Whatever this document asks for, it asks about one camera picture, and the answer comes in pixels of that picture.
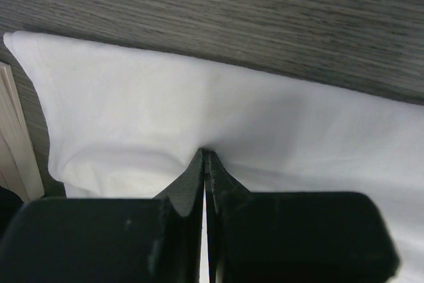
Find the white t shirt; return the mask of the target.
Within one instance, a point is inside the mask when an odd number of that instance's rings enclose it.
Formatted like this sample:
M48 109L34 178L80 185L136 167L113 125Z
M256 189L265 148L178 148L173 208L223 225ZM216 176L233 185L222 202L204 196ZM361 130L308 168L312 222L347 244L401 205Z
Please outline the white t shirt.
M350 190L382 210L396 282L423 281L423 107L246 68L25 31L3 41L36 90L69 198L151 198L215 151L250 190Z

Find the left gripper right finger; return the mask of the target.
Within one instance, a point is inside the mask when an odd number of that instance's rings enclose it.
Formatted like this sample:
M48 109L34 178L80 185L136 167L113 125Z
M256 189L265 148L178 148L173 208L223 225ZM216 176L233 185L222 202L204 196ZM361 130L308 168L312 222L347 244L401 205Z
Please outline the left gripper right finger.
M211 282L386 282L400 257L358 192L252 192L205 153Z

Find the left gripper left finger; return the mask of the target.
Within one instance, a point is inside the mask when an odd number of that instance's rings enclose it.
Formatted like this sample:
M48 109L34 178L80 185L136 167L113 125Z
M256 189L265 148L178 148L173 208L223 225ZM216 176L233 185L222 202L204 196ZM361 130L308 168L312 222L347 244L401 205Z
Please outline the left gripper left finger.
M152 199L39 199L1 239L2 282L198 282L203 151Z

